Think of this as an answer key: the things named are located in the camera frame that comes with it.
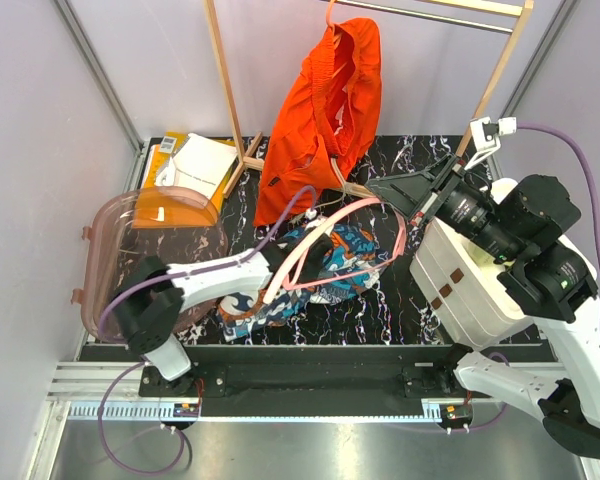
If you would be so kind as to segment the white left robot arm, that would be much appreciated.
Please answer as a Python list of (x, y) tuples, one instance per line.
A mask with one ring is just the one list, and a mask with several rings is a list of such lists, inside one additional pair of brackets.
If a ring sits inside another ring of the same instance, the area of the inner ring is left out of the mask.
[(179, 315), (219, 299), (232, 315), (254, 316), (264, 308), (262, 292), (298, 243), (262, 241), (240, 254), (195, 264), (166, 265), (147, 257), (102, 318), (115, 318), (127, 346), (157, 368), (170, 393), (186, 395), (196, 372), (173, 333)]

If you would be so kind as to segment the blue patterned shorts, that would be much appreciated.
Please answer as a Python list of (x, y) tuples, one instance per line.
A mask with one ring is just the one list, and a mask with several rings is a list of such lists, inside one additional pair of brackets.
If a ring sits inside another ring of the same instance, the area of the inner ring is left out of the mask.
[(216, 318), (227, 342), (265, 327), (283, 326), (311, 304), (331, 306), (351, 300), (379, 280), (390, 255), (371, 233), (358, 226), (337, 223), (328, 236), (333, 252), (319, 276), (322, 285), (293, 291), (281, 288), (269, 304), (263, 302), (265, 289), (233, 293), (220, 301)]

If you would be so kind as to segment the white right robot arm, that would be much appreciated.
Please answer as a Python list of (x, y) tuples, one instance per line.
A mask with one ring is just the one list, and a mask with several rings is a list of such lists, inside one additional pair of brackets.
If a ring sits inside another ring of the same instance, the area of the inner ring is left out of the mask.
[[(450, 156), (367, 189), (423, 231), (411, 274), (452, 339), (425, 372), (446, 396), (479, 392), (537, 419), (564, 449), (600, 460), (600, 292), (566, 238), (581, 216), (554, 176), (493, 182)], [(551, 380), (485, 350), (535, 326), (566, 375)]]

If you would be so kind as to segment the orange shorts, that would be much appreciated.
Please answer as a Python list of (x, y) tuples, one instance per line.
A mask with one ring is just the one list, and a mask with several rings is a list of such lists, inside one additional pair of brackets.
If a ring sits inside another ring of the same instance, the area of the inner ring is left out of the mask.
[(303, 60), (268, 142), (253, 224), (273, 224), (306, 185), (337, 188), (374, 143), (382, 105), (376, 22), (328, 27)]

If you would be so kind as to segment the orange clothes hanger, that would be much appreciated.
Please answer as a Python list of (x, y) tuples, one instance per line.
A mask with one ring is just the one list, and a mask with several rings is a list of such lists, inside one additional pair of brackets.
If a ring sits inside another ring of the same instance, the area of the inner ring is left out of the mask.
[(348, 21), (348, 18), (344, 13), (341, 12), (341, 10), (342, 7), (339, 5), (337, 0), (329, 0), (327, 2), (325, 21), (328, 29), (332, 33), (333, 38), (336, 38), (341, 34), (341, 24)]

